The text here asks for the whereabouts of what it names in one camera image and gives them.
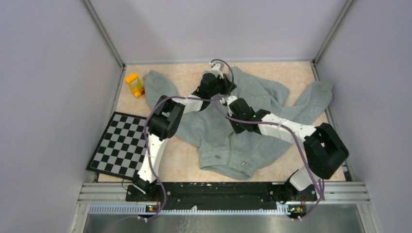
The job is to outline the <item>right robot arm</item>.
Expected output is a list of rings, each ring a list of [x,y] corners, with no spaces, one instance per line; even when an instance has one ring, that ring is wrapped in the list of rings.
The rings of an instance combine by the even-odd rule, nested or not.
[[[285,182],[285,194],[289,199],[298,200],[311,184],[324,199],[323,181],[330,179],[349,156],[348,149],[330,124],[305,125],[267,110],[254,111],[245,99],[235,96],[221,102],[227,107],[227,119],[236,133],[248,131],[297,146],[304,166]]]

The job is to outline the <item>grey zip-up jacket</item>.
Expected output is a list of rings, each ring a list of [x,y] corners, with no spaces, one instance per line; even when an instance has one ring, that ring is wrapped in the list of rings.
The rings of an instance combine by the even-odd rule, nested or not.
[[[293,106],[285,105],[289,89],[283,84],[233,68],[236,88],[233,94],[246,100],[254,110],[267,110],[297,123],[311,125],[332,101],[330,81],[312,82]],[[250,179],[271,165],[291,144],[281,139],[244,131],[236,134],[228,119],[214,106],[182,116],[176,137],[195,146],[203,170],[235,180]]]

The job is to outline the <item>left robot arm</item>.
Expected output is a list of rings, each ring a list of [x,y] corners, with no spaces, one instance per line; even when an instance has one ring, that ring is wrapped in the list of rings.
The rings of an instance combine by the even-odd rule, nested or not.
[[[141,168],[133,178],[133,187],[143,200],[151,200],[156,193],[157,171],[164,149],[169,139],[178,130],[182,116],[199,112],[217,100],[217,96],[229,94],[236,85],[234,78],[225,74],[207,72],[203,74],[197,89],[188,96],[161,96],[146,119],[144,126],[145,158]]]

